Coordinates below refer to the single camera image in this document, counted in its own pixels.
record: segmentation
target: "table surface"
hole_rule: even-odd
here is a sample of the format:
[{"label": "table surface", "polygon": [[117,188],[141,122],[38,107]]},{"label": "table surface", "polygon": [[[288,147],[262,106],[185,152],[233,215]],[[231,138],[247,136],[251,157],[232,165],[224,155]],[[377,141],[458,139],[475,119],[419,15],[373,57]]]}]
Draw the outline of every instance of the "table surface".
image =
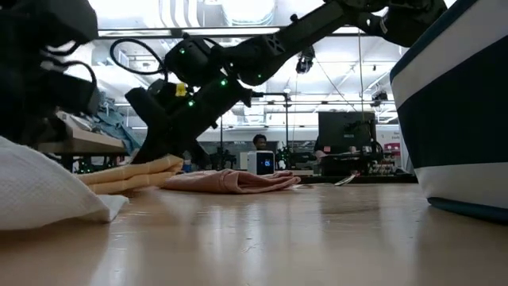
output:
[{"label": "table surface", "polygon": [[508,228],[416,184],[148,191],[110,225],[0,233],[0,285],[506,285]]}]

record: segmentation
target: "ceiling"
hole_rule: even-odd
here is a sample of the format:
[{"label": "ceiling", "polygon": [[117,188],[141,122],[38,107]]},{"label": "ceiling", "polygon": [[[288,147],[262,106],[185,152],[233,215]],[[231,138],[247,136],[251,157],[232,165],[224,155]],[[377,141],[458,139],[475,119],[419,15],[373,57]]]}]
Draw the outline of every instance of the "ceiling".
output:
[{"label": "ceiling", "polygon": [[[100,29],[189,29],[194,32],[212,33],[216,41],[223,45],[242,42],[244,38],[229,37],[232,26],[264,26],[261,33],[270,33],[272,26],[290,24],[290,16],[303,16],[320,6],[322,0],[90,0],[98,14]],[[349,36],[326,37],[314,45],[316,59],[314,66],[306,74],[295,71],[297,59],[288,60],[279,71],[261,87],[259,91],[290,92],[291,100],[296,102],[342,101],[337,104],[295,104],[291,112],[306,114],[298,118],[307,118],[305,122],[317,119],[319,110],[373,110],[369,104],[359,101],[371,100],[377,91],[386,91],[391,95],[388,80],[389,71],[406,51],[404,48],[376,37],[359,37],[356,28],[343,28],[341,33]],[[159,57],[164,57],[177,42],[177,39],[143,40]],[[157,76],[136,76],[114,65],[108,64],[107,51],[113,40],[98,40],[92,56],[92,67],[99,79],[99,86],[116,102],[126,102],[123,94],[133,87],[147,87]],[[142,47],[134,44],[120,44],[119,50],[129,59],[129,66],[135,69],[153,70],[157,68],[155,58]],[[172,82],[178,82],[174,76]],[[281,100],[283,97],[266,97],[263,100]],[[233,109],[227,124],[250,124],[251,118],[263,118],[262,124],[274,124],[267,116],[284,111],[284,106],[254,106],[256,111],[245,111],[238,105]],[[375,108],[385,118],[396,117],[393,102]],[[295,125],[301,122],[293,120]]]}]

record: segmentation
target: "robotic arm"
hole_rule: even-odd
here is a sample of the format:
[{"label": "robotic arm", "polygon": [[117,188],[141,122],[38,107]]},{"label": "robotic arm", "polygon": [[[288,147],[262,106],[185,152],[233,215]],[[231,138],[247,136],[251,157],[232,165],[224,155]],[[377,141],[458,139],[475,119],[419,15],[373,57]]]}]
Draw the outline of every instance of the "robotic arm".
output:
[{"label": "robotic arm", "polygon": [[[384,17],[371,14],[385,7]],[[300,19],[293,15],[292,23],[277,33],[252,37],[234,47],[185,35],[164,57],[165,72],[201,88],[187,104],[171,106],[171,112],[142,88],[125,96],[148,126],[146,141],[133,163],[190,148],[197,157],[206,157],[196,138],[210,126],[216,128],[215,122],[238,101],[251,106],[254,94],[238,80],[250,86],[266,82],[292,56],[342,26],[357,26],[367,34],[410,47],[446,10],[443,0],[325,0]]]}]

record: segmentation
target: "white wall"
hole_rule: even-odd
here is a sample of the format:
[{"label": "white wall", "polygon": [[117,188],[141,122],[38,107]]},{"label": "white wall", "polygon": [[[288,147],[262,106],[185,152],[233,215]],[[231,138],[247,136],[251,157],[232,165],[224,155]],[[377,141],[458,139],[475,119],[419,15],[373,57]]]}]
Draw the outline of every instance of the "white wall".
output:
[{"label": "white wall", "polygon": [[[263,134],[269,141],[286,141],[286,130],[284,128],[256,128],[256,129],[231,129],[222,133],[223,141],[251,141],[256,134]],[[400,143],[401,134],[398,126],[377,126],[377,141],[381,146],[387,143]],[[318,128],[296,128],[289,129],[290,141],[316,140]],[[209,130],[198,137],[198,141],[220,141],[219,130]]]}]

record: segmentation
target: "folded fabric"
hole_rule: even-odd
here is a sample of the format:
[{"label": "folded fabric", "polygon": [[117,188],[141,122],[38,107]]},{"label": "folded fabric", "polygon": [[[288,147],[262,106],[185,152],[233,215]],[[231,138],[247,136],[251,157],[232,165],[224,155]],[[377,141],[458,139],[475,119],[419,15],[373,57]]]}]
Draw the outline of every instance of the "folded fabric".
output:
[{"label": "folded fabric", "polygon": [[204,191],[223,194],[256,194],[280,191],[300,182],[299,177],[289,171],[272,175],[257,176],[249,172],[222,170],[192,172],[173,176],[160,185],[176,191]]},{"label": "folded fabric", "polygon": [[23,230],[66,218],[110,222],[128,202],[97,196],[55,161],[0,137],[0,230]]},{"label": "folded fabric", "polygon": [[182,166],[183,159],[169,155],[145,164],[127,164],[76,177],[95,194],[105,195],[140,187],[159,187],[180,172]]}]

